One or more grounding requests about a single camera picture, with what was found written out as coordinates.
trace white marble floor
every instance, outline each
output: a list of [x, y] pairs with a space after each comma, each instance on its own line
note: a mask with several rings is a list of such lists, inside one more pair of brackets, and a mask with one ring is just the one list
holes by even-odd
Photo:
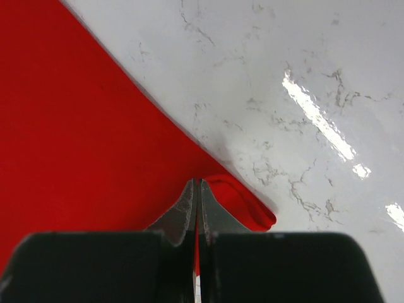
[[273, 230], [350, 234], [402, 302], [404, 1], [67, 4], [275, 211]]

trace red fabric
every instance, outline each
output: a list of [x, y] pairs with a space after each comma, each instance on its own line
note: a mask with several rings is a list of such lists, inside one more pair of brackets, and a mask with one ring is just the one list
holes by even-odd
[[275, 222], [58, 1], [0, 1], [0, 38], [0, 273], [30, 232], [143, 229], [192, 177], [222, 175], [247, 226]]

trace floor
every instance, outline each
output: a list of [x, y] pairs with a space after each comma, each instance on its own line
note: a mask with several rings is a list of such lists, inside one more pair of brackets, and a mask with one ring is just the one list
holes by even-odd
[[276, 213], [272, 230], [351, 235], [386, 301], [401, 301], [403, 1], [66, 4]]

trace marble tile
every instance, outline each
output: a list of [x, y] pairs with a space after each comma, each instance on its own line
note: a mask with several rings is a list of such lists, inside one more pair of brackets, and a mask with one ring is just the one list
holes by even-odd
[[350, 234], [386, 301], [402, 301], [403, 1], [67, 5], [275, 211], [273, 230]]

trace red cloth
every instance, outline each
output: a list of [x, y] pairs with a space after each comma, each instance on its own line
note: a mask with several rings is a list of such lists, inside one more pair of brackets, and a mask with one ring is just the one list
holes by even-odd
[[222, 175], [231, 213], [274, 224], [58, 1], [1, 1], [0, 37], [0, 273], [30, 232], [143, 229], [192, 177]]

